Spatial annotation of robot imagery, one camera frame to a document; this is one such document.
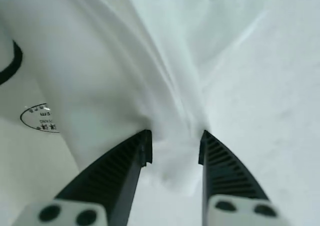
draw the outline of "white cloth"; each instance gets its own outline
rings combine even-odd
[[[152,177],[191,192],[212,61],[261,0],[0,0],[80,169],[151,129]]]

